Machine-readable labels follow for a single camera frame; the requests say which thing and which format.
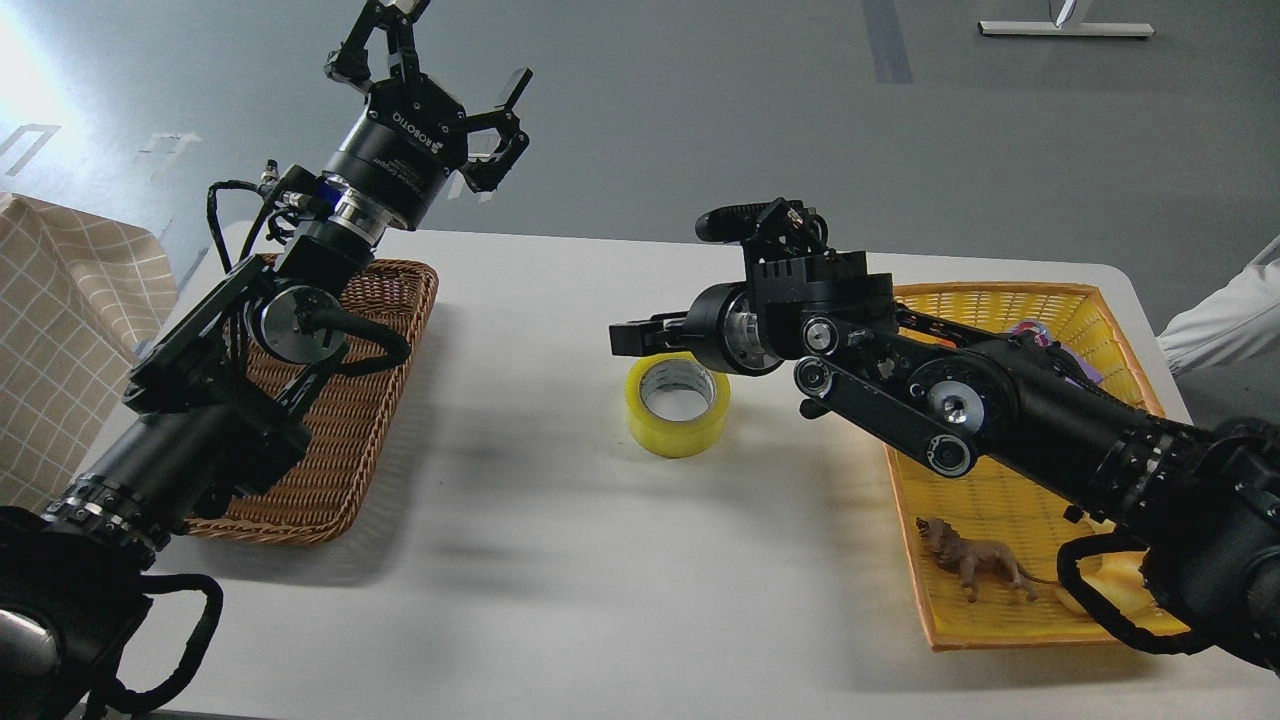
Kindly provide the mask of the white sleeved forearm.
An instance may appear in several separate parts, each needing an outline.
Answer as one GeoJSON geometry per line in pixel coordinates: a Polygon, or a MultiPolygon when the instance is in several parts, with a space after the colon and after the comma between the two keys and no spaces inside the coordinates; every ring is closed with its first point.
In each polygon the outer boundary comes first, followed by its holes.
{"type": "Polygon", "coordinates": [[[1175,315],[1157,343],[1174,377],[1277,351],[1279,238],[1224,287],[1175,315]]]}

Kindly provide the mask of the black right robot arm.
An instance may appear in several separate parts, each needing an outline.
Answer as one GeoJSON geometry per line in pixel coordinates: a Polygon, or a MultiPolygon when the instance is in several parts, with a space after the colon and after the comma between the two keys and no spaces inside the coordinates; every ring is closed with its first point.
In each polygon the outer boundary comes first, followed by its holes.
{"type": "Polygon", "coordinates": [[[685,313],[613,324],[617,356],[687,351],[759,377],[794,363],[800,411],[836,413],[942,477],[991,456],[1107,536],[1057,553],[1066,591],[1112,637],[1147,653],[1211,646],[1277,669],[1277,428],[1243,418],[1206,430],[1133,407],[1059,346],[916,313],[864,252],[828,245],[799,200],[719,208],[698,238],[736,243],[745,278],[685,313]]]}

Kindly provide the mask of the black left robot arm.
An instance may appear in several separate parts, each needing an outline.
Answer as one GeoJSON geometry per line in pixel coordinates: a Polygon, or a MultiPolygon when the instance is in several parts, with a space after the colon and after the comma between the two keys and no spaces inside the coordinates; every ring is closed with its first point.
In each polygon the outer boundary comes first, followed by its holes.
{"type": "Polygon", "coordinates": [[[445,182],[498,187],[529,145],[515,106],[532,72],[470,114],[424,73],[426,3],[367,1],[326,59],[364,110],[324,170],[241,181],[261,206],[232,260],[212,183],[206,215],[225,278],[129,374],[134,423],[44,511],[3,510],[3,716],[147,714],[195,678],[218,629],[221,587],[151,566],[189,518],[266,493],[306,455],[305,416],[334,377],[389,372],[411,345],[348,313],[340,296],[384,233],[415,231],[445,182]]]}

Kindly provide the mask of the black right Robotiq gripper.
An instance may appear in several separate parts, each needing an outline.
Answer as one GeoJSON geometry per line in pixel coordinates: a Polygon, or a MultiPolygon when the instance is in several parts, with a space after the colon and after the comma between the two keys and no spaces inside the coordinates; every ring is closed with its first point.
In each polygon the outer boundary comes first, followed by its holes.
{"type": "Polygon", "coordinates": [[[621,357],[687,350],[703,366],[736,375],[765,375],[783,363],[765,348],[744,283],[713,284],[687,313],[611,324],[609,342],[611,354],[621,357]]]}

